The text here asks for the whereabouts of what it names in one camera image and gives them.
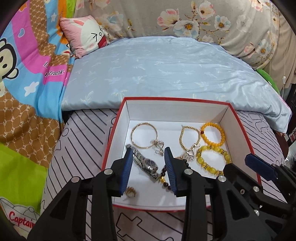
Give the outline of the grey floral duvet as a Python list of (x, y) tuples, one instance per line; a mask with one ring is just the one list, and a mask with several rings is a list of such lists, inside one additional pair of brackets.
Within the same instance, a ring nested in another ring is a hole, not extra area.
[(295, 33), (272, 1), (76, 1), (74, 15), (93, 16), (110, 40), (175, 36), (217, 44), (266, 71), (279, 89), (295, 84)]

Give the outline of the colourful monkey cartoon blanket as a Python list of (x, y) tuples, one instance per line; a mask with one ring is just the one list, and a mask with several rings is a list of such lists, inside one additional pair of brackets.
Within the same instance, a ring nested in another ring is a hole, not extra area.
[(74, 64), (59, 21), (75, 5), (1, 1), (1, 240), (26, 240), (41, 214)]

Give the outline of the light blue quilt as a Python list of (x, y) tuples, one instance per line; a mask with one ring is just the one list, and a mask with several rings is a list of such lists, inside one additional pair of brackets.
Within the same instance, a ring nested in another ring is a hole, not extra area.
[(120, 39), (74, 61), (62, 111), (119, 108), (126, 97), (177, 97), (230, 103), (261, 113), (281, 133), (292, 112), (247, 63), (191, 38)]

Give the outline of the thin gold bangle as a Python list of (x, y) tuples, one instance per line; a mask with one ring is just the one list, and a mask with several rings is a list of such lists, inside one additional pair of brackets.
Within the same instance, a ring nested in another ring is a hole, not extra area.
[(130, 133), (132, 144), (140, 149), (149, 149), (158, 140), (158, 131), (150, 123), (138, 123)]

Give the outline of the red cardboard box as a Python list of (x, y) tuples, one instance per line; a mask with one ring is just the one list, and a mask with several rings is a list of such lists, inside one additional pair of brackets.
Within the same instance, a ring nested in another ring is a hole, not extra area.
[[(173, 156), (183, 153), (184, 147), (191, 147), (198, 141), (197, 131), (208, 122), (217, 123), (226, 134), (222, 148), (226, 150), (237, 167), (256, 182), (260, 177), (245, 165), (246, 155), (253, 152), (247, 133), (233, 107), (226, 102), (168, 98), (127, 97), (123, 100), (105, 151), (102, 167), (110, 168), (113, 161), (125, 155), (127, 144), (132, 144), (130, 133), (138, 123), (150, 123), (158, 131), (158, 139), (169, 147)], [(154, 148), (138, 150), (163, 168), (163, 156)], [(113, 204), (122, 208), (146, 211), (179, 211), (185, 209), (184, 197), (175, 197), (158, 181), (133, 164), (128, 185), (133, 187), (135, 197), (114, 198)]]

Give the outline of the pink rabbit pillow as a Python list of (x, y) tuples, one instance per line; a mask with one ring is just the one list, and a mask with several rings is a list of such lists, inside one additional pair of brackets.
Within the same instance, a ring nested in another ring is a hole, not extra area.
[(80, 59), (109, 44), (106, 31), (91, 15), (79, 18), (60, 18), (59, 25), (76, 58)]

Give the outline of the silver wristwatch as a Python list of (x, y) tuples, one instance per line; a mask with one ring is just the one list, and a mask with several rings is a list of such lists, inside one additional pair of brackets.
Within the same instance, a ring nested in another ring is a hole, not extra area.
[(161, 178), (161, 174), (158, 173), (158, 165), (153, 160), (143, 156), (140, 151), (131, 144), (127, 144), (125, 147), (127, 149), (132, 149), (133, 160), (146, 174), (154, 178), (156, 181)]

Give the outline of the green plastic object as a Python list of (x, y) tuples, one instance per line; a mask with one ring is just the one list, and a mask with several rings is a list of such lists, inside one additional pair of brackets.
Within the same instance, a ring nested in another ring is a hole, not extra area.
[(271, 78), (271, 76), (264, 71), (263, 69), (256, 69), (256, 72), (278, 93), (280, 94), (280, 91), (274, 82), (274, 80)]

